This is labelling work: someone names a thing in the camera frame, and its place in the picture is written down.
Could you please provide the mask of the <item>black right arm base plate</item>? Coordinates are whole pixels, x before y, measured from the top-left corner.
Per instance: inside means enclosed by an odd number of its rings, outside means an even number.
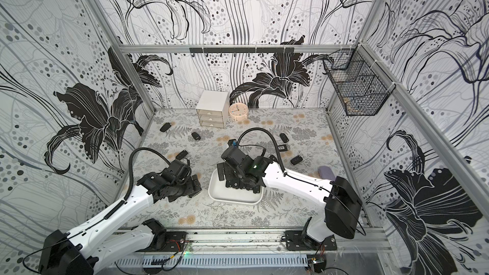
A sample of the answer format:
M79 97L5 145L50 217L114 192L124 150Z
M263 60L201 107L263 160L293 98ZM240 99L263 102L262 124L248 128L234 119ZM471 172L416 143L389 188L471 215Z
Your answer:
M309 217L301 230L286 230L281 241L291 252L337 250L335 235L319 216Z

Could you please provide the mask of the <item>black flip key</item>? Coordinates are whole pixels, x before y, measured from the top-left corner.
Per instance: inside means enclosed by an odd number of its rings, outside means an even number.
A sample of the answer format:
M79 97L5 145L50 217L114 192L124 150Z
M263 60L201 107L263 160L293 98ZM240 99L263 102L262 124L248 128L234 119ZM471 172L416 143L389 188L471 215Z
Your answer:
M303 161L303 158L300 155L298 155L298 156L294 157L293 159L291 159L290 163L292 165L297 165L297 164L301 163L302 161Z
M289 138L287 137L286 134L284 133L280 133L280 139L284 142L284 143L288 143L289 142Z
M183 159L186 159L187 158L187 155L188 155L188 151L187 150L183 150L181 151L176 157L175 159L176 160L183 160Z

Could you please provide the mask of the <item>white rectangular storage tray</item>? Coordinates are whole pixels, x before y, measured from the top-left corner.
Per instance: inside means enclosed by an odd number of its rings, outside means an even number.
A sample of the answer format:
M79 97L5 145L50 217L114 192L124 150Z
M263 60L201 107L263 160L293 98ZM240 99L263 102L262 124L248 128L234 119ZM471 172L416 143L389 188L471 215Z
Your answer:
M257 205L264 196L262 192L255 194L244 189L227 188L225 182L219 180L217 169L214 170L211 176L208 194L214 201L248 206Z

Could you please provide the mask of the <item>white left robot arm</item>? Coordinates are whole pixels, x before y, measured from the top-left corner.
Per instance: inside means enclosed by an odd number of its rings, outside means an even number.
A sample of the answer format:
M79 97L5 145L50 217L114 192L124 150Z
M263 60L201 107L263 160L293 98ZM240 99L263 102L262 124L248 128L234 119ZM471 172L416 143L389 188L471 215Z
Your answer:
M97 274L112 263L140 250L181 251L183 234L168 233L151 218L129 232L113 233L132 217L160 200L173 202L201 192L197 175L186 163L174 160L160 173L147 173L131 192L90 220L69 230L56 230L44 242L41 274Z

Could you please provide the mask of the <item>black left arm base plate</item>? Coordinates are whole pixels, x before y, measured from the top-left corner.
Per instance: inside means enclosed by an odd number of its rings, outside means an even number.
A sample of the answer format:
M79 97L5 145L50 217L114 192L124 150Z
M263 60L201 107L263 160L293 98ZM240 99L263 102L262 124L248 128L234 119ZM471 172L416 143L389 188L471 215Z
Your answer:
M187 232L168 231L158 220L151 218L142 223L153 234L150 244L139 252L182 252Z

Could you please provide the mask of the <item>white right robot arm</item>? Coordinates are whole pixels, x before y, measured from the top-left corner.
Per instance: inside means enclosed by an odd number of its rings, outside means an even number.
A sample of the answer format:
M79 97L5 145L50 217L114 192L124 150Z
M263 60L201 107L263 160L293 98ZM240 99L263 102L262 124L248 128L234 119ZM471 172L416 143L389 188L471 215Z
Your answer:
M221 158L216 171L227 188L253 192L276 188L320 207L323 215L304 226L307 238L319 243L331 235L353 239L355 233L364 232L358 229L362 201L348 180L340 176L320 180L300 174L263 155L253 159L236 145L228 147Z

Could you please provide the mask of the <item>silver edged smart key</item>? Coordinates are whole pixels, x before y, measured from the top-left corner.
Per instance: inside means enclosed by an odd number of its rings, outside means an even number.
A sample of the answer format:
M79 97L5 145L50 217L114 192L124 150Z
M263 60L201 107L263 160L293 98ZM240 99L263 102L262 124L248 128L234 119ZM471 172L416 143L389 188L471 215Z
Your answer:
M280 152L286 152L286 151L290 150L290 147L289 147L289 145L279 145L278 149Z

